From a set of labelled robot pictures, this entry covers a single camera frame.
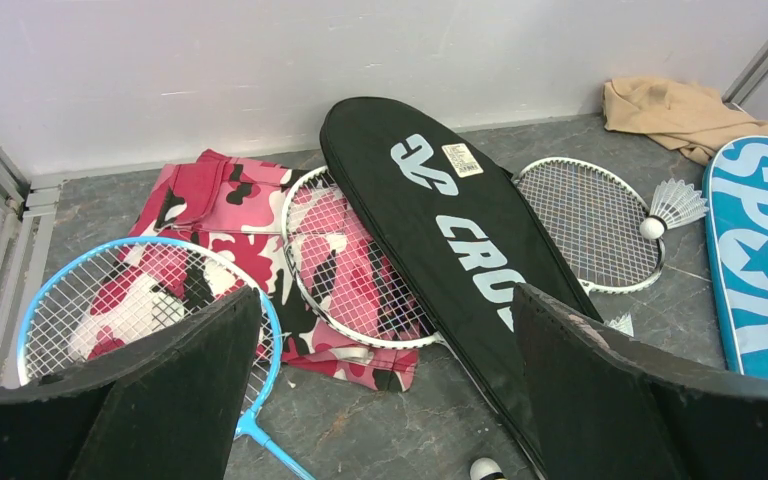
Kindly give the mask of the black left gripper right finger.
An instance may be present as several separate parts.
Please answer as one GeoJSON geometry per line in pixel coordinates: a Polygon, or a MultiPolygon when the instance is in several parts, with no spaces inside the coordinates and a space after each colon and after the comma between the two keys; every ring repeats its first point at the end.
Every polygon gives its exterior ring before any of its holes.
{"type": "Polygon", "coordinates": [[[514,326],[551,479],[768,479],[768,380],[648,345],[520,284],[514,326]]]}

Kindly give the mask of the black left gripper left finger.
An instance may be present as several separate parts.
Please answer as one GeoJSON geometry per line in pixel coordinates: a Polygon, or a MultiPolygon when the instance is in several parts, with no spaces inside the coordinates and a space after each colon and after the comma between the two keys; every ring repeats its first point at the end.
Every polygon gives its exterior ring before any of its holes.
{"type": "Polygon", "coordinates": [[[219,479],[261,322],[252,289],[97,359],[0,387],[0,479],[219,479]]]}

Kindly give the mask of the white shuttlecock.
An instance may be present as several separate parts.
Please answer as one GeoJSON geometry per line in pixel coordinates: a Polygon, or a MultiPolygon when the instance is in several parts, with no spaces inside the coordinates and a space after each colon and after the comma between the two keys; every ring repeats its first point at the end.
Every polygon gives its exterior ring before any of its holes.
{"type": "Polygon", "coordinates": [[[474,460],[469,469],[470,480],[506,480],[500,465],[489,457],[474,460]]]}
{"type": "Polygon", "coordinates": [[[655,188],[651,209],[639,231],[646,240],[657,240],[667,230],[700,220],[707,212],[707,200],[700,190],[671,178],[655,188]]]}
{"type": "Polygon", "coordinates": [[[627,336],[634,336],[633,318],[630,312],[625,312],[607,321],[606,325],[627,336]]]}

